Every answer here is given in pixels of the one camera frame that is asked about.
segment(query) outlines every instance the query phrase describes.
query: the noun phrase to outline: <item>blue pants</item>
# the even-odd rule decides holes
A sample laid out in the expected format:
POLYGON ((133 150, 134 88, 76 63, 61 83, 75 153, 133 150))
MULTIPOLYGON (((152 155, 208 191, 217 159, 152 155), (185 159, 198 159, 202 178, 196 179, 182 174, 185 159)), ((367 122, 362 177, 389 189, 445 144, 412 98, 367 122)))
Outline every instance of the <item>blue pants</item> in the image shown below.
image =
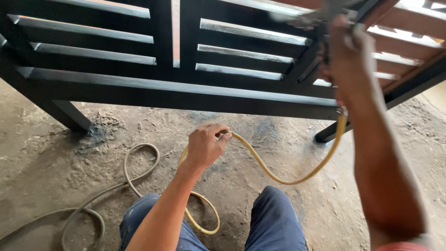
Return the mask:
MULTIPOLYGON (((130 239, 144 217, 155 205, 159 195, 149 193, 125 212, 119 226, 120 250, 127 248, 130 239)), ((278 188, 267 186, 254 201, 251 229, 245 251, 306 251, 305 237, 294 208, 287 195, 278 188)), ((183 220, 177 251, 208 251, 183 220)))

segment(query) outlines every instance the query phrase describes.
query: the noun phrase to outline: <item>dirty floor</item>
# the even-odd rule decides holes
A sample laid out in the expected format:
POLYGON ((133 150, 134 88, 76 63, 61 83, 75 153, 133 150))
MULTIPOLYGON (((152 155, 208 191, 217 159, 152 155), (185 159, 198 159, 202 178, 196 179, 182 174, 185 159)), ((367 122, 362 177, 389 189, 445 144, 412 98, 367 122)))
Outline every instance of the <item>dirty floor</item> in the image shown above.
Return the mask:
MULTIPOLYGON (((446 104, 443 84, 397 106, 389 115, 419 178, 438 250, 446 250, 446 104)), ((227 124, 247 139, 281 177, 301 177, 327 153, 330 143, 313 136, 330 121, 211 113, 104 104, 75 103, 95 123, 89 137, 68 131, 12 87, 0 82, 0 236, 48 212, 79 206, 95 193, 124 180, 122 162, 134 145, 149 142, 161 153, 159 166, 141 182, 142 193, 161 193, 173 178, 187 135, 204 121, 227 124)), ((130 173, 154 162, 149 149, 129 160, 130 173)), ((314 178, 295 186, 274 182, 248 150, 232 140, 225 154, 209 167, 194 191, 216 207, 217 234, 198 238, 211 251, 243 250, 251 206, 266 185, 283 189, 302 223, 310 250, 368 250, 368 230, 353 179, 353 141, 347 133, 334 158, 314 178)), ((118 225, 137 200, 127 188, 89 205, 106 223, 101 250, 117 250, 118 225)), ((191 198, 188 207, 199 224, 216 226, 207 205, 191 198)), ((33 225, 1 250, 60 250, 60 214, 33 225)), ((91 247, 96 222, 80 217, 69 231, 71 250, 91 247)))

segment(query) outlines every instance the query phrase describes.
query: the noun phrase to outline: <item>left hand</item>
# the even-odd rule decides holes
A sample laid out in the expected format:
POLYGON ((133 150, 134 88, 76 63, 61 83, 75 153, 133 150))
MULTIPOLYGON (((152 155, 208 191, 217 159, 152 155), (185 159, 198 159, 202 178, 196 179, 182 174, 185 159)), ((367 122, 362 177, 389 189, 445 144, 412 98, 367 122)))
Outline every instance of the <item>left hand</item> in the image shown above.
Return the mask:
POLYGON ((189 135, 189 152, 185 162, 204 171, 220 155, 223 154, 226 143, 232 138, 231 133, 221 135, 222 130, 229 130, 229 126, 205 122, 189 135))

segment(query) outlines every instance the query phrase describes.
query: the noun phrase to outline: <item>finger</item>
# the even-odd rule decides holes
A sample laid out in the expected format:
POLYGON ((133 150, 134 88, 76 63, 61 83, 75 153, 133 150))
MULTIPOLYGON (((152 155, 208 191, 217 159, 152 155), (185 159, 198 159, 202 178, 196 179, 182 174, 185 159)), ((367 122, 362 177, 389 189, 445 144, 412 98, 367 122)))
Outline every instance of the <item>finger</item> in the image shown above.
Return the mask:
POLYGON ((229 142, 229 140, 232 138, 232 133, 223 134, 220 139, 218 140, 217 144, 224 149, 226 144, 229 142))
POLYGON ((207 128, 212 134, 216 134, 222 130, 229 130, 229 126, 223 124, 213 124, 207 128))
POLYGON ((345 37, 348 36, 347 25, 347 17, 345 15, 338 15, 334 18, 329 28, 330 45, 333 48, 333 54, 342 54, 349 51, 349 48, 345 44, 345 37))
POLYGON ((215 124, 215 123, 212 121, 206 121, 206 122, 202 123, 201 125, 199 125, 198 128, 207 128, 213 124, 215 124))

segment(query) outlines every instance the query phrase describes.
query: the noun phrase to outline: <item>red sleeve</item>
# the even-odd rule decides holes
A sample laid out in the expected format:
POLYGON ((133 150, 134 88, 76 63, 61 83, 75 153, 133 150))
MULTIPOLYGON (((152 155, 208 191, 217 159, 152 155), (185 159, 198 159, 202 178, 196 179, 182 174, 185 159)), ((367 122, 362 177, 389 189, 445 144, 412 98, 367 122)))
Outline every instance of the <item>red sleeve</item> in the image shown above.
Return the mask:
POLYGON ((376 251, 431 251, 431 250, 415 243, 397 242, 380 247, 376 251))

